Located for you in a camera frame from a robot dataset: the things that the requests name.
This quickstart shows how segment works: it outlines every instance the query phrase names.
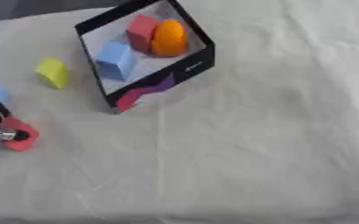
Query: yellow block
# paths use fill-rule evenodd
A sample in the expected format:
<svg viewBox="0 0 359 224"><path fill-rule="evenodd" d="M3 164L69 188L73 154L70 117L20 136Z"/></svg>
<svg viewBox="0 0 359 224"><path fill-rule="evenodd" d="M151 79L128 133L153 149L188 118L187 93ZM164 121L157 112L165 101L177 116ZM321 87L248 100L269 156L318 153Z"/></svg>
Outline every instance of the yellow block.
<svg viewBox="0 0 359 224"><path fill-rule="evenodd" d="M37 67L36 72L45 77L55 88L62 89L69 82L69 72L59 59L47 58Z"/></svg>
<svg viewBox="0 0 359 224"><path fill-rule="evenodd" d="M152 51L160 57L180 56L187 50L185 27L175 19L167 19L156 28Z"/></svg>

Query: pink object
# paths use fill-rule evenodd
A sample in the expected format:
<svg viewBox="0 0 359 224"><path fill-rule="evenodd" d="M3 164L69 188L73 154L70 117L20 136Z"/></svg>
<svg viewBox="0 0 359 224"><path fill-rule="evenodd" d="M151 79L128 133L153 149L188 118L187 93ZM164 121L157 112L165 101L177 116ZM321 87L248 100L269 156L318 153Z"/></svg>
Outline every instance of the pink object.
<svg viewBox="0 0 359 224"><path fill-rule="evenodd" d="M156 18L138 15L126 30L133 49L147 53L150 50L153 34L158 24L159 20Z"/></svg>
<svg viewBox="0 0 359 224"><path fill-rule="evenodd" d="M5 146L15 151L28 151L39 137L39 133L33 127L12 115L4 118L1 127L5 130L24 130L30 134L30 138L25 141L3 141Z"/></svg>

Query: red cube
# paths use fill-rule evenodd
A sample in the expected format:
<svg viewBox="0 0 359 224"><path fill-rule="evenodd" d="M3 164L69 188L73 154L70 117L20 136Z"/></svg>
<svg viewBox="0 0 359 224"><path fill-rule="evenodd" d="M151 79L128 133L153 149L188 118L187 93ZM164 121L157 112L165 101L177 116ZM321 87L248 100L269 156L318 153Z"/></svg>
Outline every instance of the red cube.
<svg viewBox="0 0 359 224"><path fill-rule="evenodd" d="M145 15L138 15L126 30L130 45L133 49L142 53L150 50L151 41L155 28L159 25L159 20Z"/></svg>

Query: box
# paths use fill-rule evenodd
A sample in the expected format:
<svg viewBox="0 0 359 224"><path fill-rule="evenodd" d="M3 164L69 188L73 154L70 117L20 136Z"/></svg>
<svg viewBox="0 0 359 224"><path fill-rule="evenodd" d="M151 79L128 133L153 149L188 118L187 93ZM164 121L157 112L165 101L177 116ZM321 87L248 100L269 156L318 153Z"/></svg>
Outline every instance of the box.
<svg viewBox="0 0 359 224"><path fill-rule="evenodd" d="M186 28L188 49L178 57L157 58L135 51L137 64L127 81L107 79L95 62L110 41L129 44L126 29L138 15L160 20L174 18ZM133 0L75 26L110 107L124 112L143 95L166 91L215 65L215 43L176 0Z"/></svg>

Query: white tablecloth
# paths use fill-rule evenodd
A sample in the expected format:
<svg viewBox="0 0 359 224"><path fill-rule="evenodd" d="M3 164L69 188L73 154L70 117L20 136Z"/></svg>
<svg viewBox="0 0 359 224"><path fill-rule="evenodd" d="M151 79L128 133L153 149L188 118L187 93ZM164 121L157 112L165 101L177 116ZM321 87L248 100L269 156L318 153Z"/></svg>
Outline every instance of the white tablecloth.
<svg viewBox="0 0 359 224"><path fill-rule="evenodd" d="M0 223L359 223L359 0L181 2L216 68L122 115L73 30L105 10L0 22L0 82L41 134L0 147Z"/></svg>

